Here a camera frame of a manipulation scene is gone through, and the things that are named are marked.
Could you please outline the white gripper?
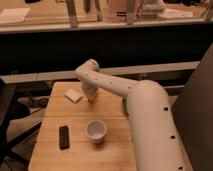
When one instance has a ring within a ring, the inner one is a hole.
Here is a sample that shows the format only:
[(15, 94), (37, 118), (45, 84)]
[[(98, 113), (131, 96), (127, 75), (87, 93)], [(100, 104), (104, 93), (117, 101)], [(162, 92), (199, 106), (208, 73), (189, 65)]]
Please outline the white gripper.
[(93, 85), (93, 84), (90, 84), (90, 83), (87, 83), (87, 82), (83, 82), (81, 84), (81, 88), (82, 88), (82, 91), (83, 93), (87, 96), (87, 97), (90, 97), (88, 99), (88, 103), (89, 104), (93, 104), (95, 103), (96, 99), (97, 99), (97, 92), (98, 92), (98, 87)]

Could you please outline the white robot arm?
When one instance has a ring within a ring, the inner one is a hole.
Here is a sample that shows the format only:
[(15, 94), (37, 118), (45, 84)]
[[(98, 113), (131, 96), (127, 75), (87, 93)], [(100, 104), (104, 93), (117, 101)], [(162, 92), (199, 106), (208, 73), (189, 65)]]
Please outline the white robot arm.
[(89, 101), (102, 88), (126, 100), (137, 171), (194, 171), (174, 122), (168, 93), (152, 80), (101, 73), (89, 59), (75, 70)]

